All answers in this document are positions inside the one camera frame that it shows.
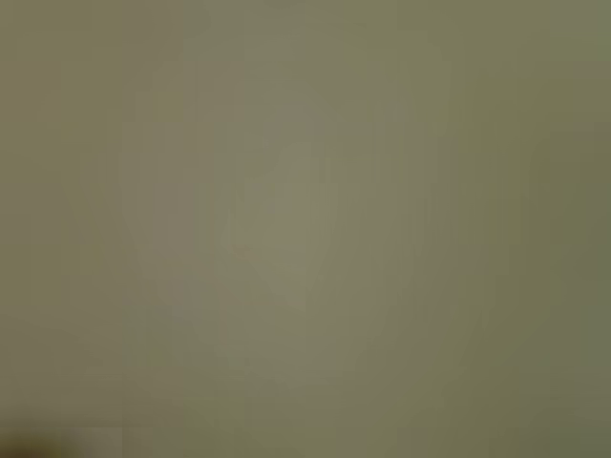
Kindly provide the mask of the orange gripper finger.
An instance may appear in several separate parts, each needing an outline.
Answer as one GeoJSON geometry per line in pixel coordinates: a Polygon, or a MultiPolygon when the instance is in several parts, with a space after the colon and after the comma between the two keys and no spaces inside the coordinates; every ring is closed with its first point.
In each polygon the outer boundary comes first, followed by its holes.
{"type": "Polygon", "coordinates": [[[81,446],[63,428],[1,427],[1,458],[81,456],[81,446]]]}

